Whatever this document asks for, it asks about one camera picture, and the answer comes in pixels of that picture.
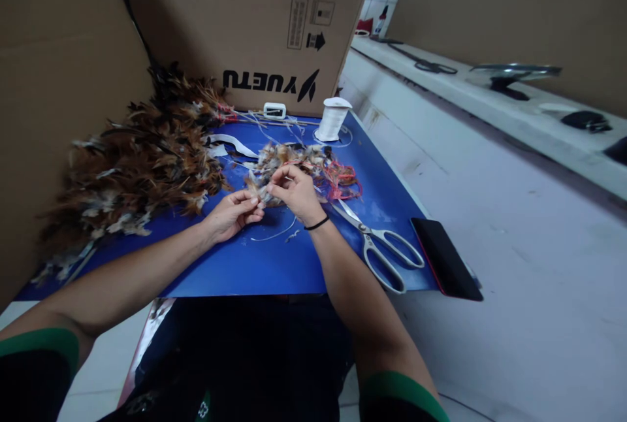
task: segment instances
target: wrist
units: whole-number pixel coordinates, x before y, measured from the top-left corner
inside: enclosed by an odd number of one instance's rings
[[[198,235],[198,243],[205,251],[208,251],[217,244],[216,229],[207,221],[202,221],[192,226],[192,228],[195,228],[195,232]]]
[[[322,209],[322,207],[319,206],[315,212],[312,212],[311,214],[307,214],[306,216],[301,218],[301,220],[302,220],[302,224],[305,227],[311,227],[311,226],[317,225],[320,221],[322,221],[326,217],[327,217],[327,214]]]

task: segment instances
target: blue table top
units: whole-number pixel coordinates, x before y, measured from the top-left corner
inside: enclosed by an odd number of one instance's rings
[[[301,118],[317,121],[318,119]],[[410,241],[421,253],[410,218],[425,216],[396,177],[388,163],[372,144],[361,124],[352,113],[346,117],[344,125],[352,132],[353,141],[349,146],[333,148],[337,160],[355,168],[357,178],[363,186],[360,199],[350,199],[347,204],[367,226],[373,229],[390,229]],[[308,125],[303,136],[305,144],[317,144],[313,138],[315,126]],[[258,152],[267,142],[260,129],[252,123],[234,123],[217,130],[235,136],[254,152]],[[296,142],[297,139],[286,127],[269,126],[264,130],[280,142]],[[333,144],[345,144],[349,135],[340,133],[341,139]],[[225,174],[231,185],[245,188],[244,167],[232,169],[231,157],[223,157]],[[219,200],[229,192],[221,192],[210,197],[203,212],[208,214]],[[363,238],[354,227],[341,218],[328,204],[324,205],[331,220],[349,242],[351,247],[362,255]],[[199,222],[201,218],[183,218],[174,212],[163,214],[151,221],[147,229],[150,236],[121,236],[107,246],[100,247],[81,275],[117,257],[143,248],[186,227]],[[193,263],[183,274],[174,280],[161,294],[163,297],[198,297],[225,295],[291,295],[299,293],[324,293],[326,291],[320,262],[314,245],[305,231],[301,231],[289,242],[285,240],[302,225],[296,222],[288,232],[261,242],[252,238],[270,237],[286,229],[294,220],[294,215],[286,206],[267,208],[262,222],[246,227],[231,240],[217,245]],[[410,270],[398,264],[393,255],[387,255],[405,280],[408,290],[438,289],[429,266]],[[60,288],[55,279],[48,280],[37,288],[27,285],[17,300],[41,300]]]

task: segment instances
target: small bottle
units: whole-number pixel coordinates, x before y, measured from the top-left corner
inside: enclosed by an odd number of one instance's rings
[[[377,23],[376,28],[374,29],[374,36],[378,37],[381,33],[381,29],[383,28],[383,24],[385,23],[385,18],[387,17],[387,5],[383,8],[383,12],[379,16],[379,22]]]

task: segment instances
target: human hand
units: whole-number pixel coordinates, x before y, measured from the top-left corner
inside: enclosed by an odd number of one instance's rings
[[[224,242],[239,233],[244,226],[263,218],[265,205],[251,198],[248,190],[227,195],[201,223],[206,228],[211,244]]]
[[[327,216],[315,195],[313,179],[294,165],[278,168],[267,191],[285,202],[305,227],[313,226]]]

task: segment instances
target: cardboard box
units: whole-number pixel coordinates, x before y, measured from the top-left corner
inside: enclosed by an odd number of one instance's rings
[[[274,101],[316,114],[334,93],[363,0],[131,1],[164,63],[218,84],[226,76],[239,107]],[[35,217],[61,191],[71,141],[147,101],[152,83],[123,0],[0,0],[0,14],[1,311],[37,269],[44,222]]]
[[[320,115],[364,0],[130,0],[161,63],[213,76],[238,108]]]

